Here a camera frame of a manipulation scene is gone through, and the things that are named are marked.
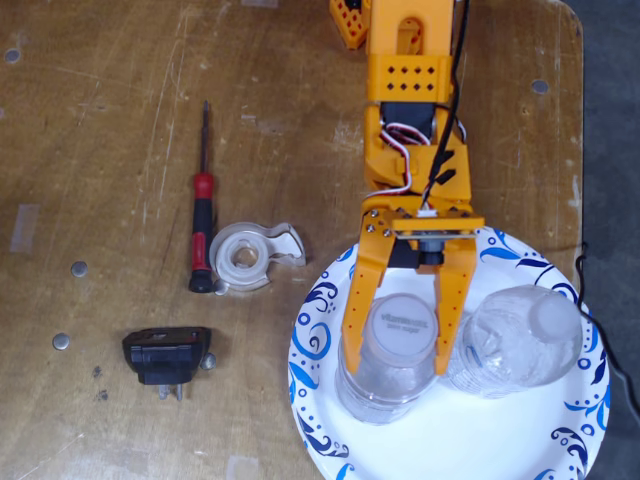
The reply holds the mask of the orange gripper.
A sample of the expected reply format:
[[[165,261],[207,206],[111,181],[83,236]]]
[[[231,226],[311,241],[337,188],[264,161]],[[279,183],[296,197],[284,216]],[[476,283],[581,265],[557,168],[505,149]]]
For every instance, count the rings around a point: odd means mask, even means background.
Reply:
[[[362,225],[354,274],[342,322],[347,370],[356,374],[363,332],[395,244],[391,220],[480,220],[471,206],[468,149],[449,146],[444,163],[430,176],[437,148],[375,144],[365,150],[365,178],[374,190],[362,203]],[[445,242],[436,280],[435,373],[444,375],[477,264],[474,238]]]

